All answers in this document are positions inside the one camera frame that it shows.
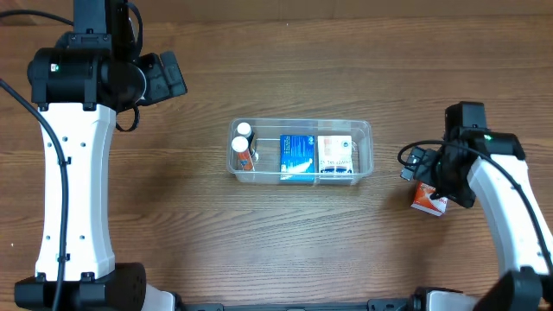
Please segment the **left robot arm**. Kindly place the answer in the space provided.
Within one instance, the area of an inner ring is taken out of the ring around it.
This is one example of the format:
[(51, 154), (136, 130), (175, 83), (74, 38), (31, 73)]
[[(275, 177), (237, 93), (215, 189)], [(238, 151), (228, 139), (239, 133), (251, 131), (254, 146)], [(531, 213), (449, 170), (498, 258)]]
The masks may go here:
[(77, 1), (73, 28), (28, 67), (24, 107), (41, 125), (44, 226), (35, 273), (16, 283), (28, 310), (183, 309), (150, 285), (140, 263), (116, 260), (108, 174), (118, 114), (184, 95), (174, 53), (144, 54), (143, 22), (127, 1)]

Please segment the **dark bottle white cap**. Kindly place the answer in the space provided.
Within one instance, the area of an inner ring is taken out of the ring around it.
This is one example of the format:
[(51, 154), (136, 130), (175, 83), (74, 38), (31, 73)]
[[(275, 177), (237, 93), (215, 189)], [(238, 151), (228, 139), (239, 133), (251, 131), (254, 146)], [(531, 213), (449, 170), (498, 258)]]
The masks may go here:
[(249, 144), (249, 150), (252, 156), (255, 155), (255, 147), (254, 147), (254, 137), (255, 132), (253, 131), (251, 125), (247, 122), (242, 122), (237, 126), (237, 132), (240, 136), (243, 136), (246, 138)]

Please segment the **red orange small box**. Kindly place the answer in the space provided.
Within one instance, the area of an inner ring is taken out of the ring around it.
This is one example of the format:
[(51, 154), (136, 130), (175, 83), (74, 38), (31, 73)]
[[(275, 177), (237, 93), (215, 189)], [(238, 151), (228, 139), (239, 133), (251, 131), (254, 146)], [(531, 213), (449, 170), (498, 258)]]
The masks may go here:
[(441, 197), (432, 200), (430, 196), (434, 193), (434, 187), (419, 181), (416, 184), (416, 192), (411, 207), (435, 216), (442, 216), (446, 212), (448, 199)]

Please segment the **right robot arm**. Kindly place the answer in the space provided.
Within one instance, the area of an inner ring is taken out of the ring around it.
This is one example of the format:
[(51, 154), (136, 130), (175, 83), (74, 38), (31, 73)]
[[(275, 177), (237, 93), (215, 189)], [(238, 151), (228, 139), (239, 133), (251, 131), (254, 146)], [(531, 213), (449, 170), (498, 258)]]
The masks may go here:
[(419, 288), (409, 310), (537, 310), (552, 302), (552, 234), (529, 181), (516, 135), (487, 127), (482, 103), (461, 101), (445, 110), (443, 139), (404, 147), (401, 176), (470, 208), (479, 202), (493, 237), (499, 280), (480, 299), (452, 289)]

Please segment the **blue cardboard box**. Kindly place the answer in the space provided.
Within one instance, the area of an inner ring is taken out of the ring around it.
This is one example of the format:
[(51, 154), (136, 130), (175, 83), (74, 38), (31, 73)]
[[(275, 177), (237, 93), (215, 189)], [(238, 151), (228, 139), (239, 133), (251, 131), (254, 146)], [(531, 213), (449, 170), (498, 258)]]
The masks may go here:
[(315, 181), (315, 137), (280, 136), (280, 181), (313, 183)]

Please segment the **white blue plaster box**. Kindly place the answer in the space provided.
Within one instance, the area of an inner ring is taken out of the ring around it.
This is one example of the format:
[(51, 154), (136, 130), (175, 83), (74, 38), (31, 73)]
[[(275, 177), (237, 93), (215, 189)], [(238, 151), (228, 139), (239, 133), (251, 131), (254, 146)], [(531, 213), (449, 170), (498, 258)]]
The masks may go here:
[(353, 173), (353, 141), (351, 136), (318, 136), (317, 143), (320, 173)]

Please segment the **orange tablet tube white cap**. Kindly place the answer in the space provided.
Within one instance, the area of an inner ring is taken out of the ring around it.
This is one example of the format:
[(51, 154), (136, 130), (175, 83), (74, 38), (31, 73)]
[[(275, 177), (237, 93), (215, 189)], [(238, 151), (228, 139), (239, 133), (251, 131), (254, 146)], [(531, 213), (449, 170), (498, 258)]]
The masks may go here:
[(251, 158), (250, 144), (243, 136), (236, 136), (232, 139), (232, 150), (238, 157), (238, 162), (243, 170), (252, 171), (254, 169), (253, 160)]

